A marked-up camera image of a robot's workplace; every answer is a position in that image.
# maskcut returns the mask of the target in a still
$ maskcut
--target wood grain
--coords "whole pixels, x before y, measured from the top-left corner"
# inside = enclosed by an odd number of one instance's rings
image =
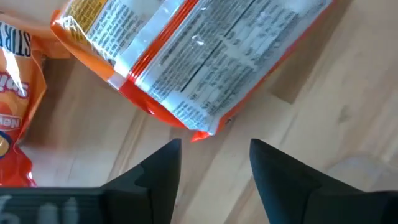
[[[42,20],[43,7],[60,3],[34,1]],[[396,189],[398,1],[349,3],[340,1],[223,132],[195,144],[80,62],[48,61],[49,90],[24,141],[35,179],[101,185],[182,138],[173,223],[267,223],[248,158],[249,140],[260,138],[361,189]]]

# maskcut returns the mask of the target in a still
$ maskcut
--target snack bag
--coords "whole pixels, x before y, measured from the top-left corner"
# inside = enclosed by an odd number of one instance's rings
[[[337,0],[69,0],[52,30],[146,112],[216,134]]]
[[[0,186],[34,186],[32,163],[17,142],[46,86],[42,56],[68,57],[51,31],[0,12]]]

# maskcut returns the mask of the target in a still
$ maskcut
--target orange stripe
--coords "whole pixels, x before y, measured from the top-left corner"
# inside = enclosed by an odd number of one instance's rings
[[[192,9],[196,6],[199,0],[186,0],[180,7],[178,12],[173,16],[170,22],[166,25],[163,31],[156,37],[146,51],[139,57],[136,64],[129,72],[129,79],[136,82],[138,76],[145,70],[148,64],[154,59],[160,49],[171,38],[174,32],[178,29],[181,23],[189,15]]]

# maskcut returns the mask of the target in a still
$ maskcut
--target chip bag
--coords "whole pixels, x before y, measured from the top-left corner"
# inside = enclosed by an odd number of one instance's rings
[[[46,86],[43,55],[69,53],[45,27],[0,12],[0,185],[28,187],[35,183],[32,163],[17,142],[27,129]]]
[[[135,105],[199,140],[223,128],[336,1],[69,0],[52,30]]]

